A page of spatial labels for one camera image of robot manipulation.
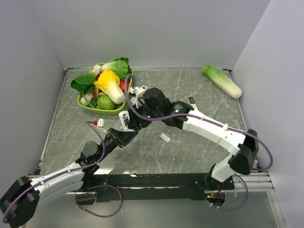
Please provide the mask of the white battery cover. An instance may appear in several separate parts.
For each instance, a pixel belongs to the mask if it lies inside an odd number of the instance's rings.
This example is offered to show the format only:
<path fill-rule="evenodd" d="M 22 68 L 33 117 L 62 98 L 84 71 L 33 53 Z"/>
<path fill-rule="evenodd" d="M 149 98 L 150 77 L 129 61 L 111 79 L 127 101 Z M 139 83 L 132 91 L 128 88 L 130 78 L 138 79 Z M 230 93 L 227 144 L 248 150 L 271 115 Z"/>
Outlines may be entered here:
<path fill-rule="evenodd" d="M 165 142 L 169 142 L 171 139 L 170 139 L 170 137 L 168 137 L 166 134 L 164 134 L 164 133 L 161 133 L 160 134 L 160 137 L 165 141 Z"/>

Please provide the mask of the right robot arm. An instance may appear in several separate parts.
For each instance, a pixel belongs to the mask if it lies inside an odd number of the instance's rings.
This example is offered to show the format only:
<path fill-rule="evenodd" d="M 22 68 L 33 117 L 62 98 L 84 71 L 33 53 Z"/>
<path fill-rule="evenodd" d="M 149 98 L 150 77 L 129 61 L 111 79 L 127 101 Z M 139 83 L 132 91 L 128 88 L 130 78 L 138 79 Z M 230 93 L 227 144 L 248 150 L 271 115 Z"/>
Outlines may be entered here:
<path fill-rule="evenodd" d="M 234 174 L 249 175 L 258 152 L 257 133 L 244 132 L 222 124 L 193 106 L 177 101 L 170 102 L 157 88 L 132 87 L 128 104 L 135 115 L 147 122 L 162 121 L 167 126 L 196 133 L 220 145 L 229 155 L 210 169 L 207 178 L 212 189 L 220 188 Z"/>

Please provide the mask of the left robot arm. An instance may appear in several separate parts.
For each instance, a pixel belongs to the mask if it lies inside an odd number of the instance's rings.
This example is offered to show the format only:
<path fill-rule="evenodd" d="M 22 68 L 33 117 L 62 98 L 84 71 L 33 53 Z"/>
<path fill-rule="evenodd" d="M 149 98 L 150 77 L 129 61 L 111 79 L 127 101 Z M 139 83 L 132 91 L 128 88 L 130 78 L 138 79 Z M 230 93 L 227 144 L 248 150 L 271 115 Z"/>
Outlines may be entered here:
<path fill-rule="evenodd" d="M 137 131 L 110 128 L 100 143 L 87 142 L 80 157 L 67 167 L 38 178 L 16 179 L 0 199 L 3 223 L 19 228 L 33 217 L 38 206 L 71 191 L 92 189 L 98 164 L 116 147 L 126 146 L 137 134 Z"/>

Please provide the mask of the white remote with coloured buttons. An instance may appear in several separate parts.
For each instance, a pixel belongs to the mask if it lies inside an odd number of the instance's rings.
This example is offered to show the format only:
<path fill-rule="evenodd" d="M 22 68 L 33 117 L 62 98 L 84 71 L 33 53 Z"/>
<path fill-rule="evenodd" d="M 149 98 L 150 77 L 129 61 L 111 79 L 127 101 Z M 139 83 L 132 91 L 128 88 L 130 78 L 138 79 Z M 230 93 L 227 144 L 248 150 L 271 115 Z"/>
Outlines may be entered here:
<path fill-rule="evenodd" d="M 130 116 L 128 111 L 121 111 L 119 114 L 119 119 L 123 128 L 124 132 L 131 132 L 133 131 L 132 129 L 129 129 L 129 121 L 130 121 Z"/>

